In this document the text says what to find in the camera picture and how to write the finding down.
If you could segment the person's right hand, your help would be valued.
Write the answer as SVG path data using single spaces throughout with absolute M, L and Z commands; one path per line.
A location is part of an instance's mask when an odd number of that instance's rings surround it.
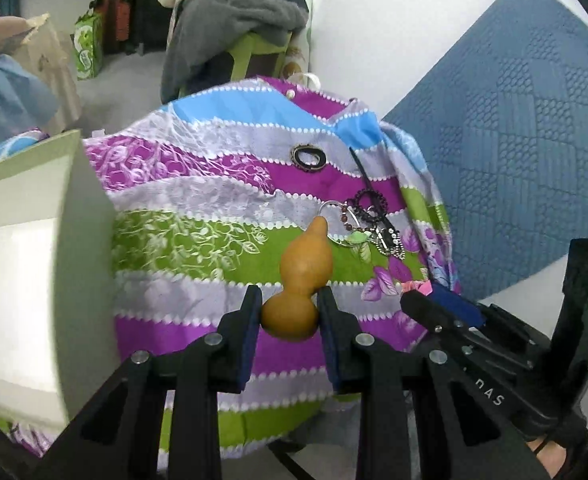
M 551 479 L 565 479 L 588 450 L 588 434 L 576 438 L 553 437 L 550 434 L 527 441 Z

